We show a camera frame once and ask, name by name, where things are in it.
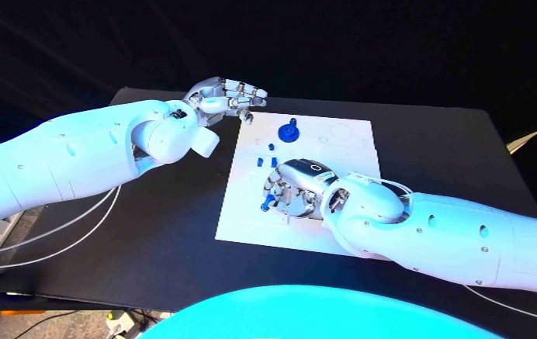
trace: table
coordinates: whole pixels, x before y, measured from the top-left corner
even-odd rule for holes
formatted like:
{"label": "table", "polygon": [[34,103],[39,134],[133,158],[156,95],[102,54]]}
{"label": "table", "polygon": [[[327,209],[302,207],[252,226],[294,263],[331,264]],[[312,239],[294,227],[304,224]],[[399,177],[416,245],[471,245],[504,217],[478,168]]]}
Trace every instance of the table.
{"label": "table", "polygon": [[[182,95],[125,88],[113,104],[181,99]],[[537,215],[535,199],[486,112],[299,99],[270,99],[263,111],[370,120],[384,178],[415,191]],[[519,337],[535,329],[535,318],[393,262],[216,240],[240,121],[227,117],[211,129],[221,137],[211,158],[191,151],[179,162],[129,182],[97,232],[58,257],[6,270],[2,291],[174,311],[253,286],[325,285],[416,303],[500,335]],[[65,223],[97,198],[48,206],[31,235]],[[24,247],[13,261],[44,256],[74,242],[106,209],[39,247]],[[537,294],[483,291],[519,308],[537,311]],[[282,307],[282,314],[296,313]]]}

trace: paper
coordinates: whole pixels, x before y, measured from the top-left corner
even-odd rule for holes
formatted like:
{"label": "paper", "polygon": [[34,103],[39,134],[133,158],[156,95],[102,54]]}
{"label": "paper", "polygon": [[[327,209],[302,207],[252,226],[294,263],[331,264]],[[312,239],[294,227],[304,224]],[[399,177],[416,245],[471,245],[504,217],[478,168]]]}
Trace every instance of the paper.
{"label": "paper", "polygon": [[[338,176],[357,171],[380,178],[371,122],[265,112],[253,114],[253,124],[243,124],[239,133],[217,239],[351,255],[337,243],[331,231],[322,228],[321,220],[292,218],[275,209],[262,211],[263,185],[275,170],[275,157],[278,164],[308,158],[328,166]],[[292,118],[296,118],[301,137],[285,143],[278,130]],[[257,167],[259,158],[263,158],[262,167]]]}

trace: robotic hand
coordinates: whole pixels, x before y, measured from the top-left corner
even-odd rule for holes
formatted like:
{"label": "robotic hand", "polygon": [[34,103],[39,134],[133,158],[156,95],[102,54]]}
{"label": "robotic hand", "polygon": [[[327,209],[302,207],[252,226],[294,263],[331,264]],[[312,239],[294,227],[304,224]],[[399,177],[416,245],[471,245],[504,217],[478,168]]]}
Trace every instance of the robotic hand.
{"label": "robotic hand", "polygon": [[[382,182],[397,186],[399,196]],[[395,261],[464,285],[537,291],[537,219],[480,203],[415,193],[387,180],[334,171],[308,159],[281,164],[262,209],[321,212],[322,226],[360,258]]]}
{"label": "robotic hand", "polygon": [[224,115],[253,121],[266,91],[210,78],[182,101],[148,100],[61,116],[0,144],[0,219],[45,203],[89,197],[182,159],[210,157]]}

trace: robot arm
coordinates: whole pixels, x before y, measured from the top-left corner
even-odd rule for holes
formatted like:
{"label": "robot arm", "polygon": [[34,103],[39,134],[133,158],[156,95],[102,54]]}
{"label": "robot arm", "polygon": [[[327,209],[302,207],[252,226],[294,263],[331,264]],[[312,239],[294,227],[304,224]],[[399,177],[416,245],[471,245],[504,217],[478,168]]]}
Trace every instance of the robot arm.
{"label": "robot arm", "polygon": [[50,120],[0,144],[0,219],[106,192],[191,149],[210,157],[220,138],[207,126],[224,114],[250,124],[249,107],[265,106],[265,98],[253,86],[211,78],[182,101],[148,100]]}
{"label": "robot arm", "polygon": [[[338,178],[325,170],[305,159],[282,164],[265,187],[268,209],[285,212],[288,203],[301,202],[302,209],[314,203],[322,226],[361,258],[393,260],[465,285],[537,291],[537,219],[464,199],[413,193],[403,185],[409,193],[399,197],[376,179],[357,173]],[[278,186],[288,196],[278,195]],[[305,191],[315,193],[314,202]]]}

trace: drawn circle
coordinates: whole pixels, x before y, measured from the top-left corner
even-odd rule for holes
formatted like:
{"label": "drawn circle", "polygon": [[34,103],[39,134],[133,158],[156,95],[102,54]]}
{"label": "drawn circle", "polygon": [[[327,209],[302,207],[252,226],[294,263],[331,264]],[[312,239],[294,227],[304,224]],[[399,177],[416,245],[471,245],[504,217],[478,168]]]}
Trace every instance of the drawn circle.
{"label": "drawn circle", "polygon": [[353,136],[353,129],[344,123],[338,123],[331,127],[331,135],[338,140],[350,140]]}

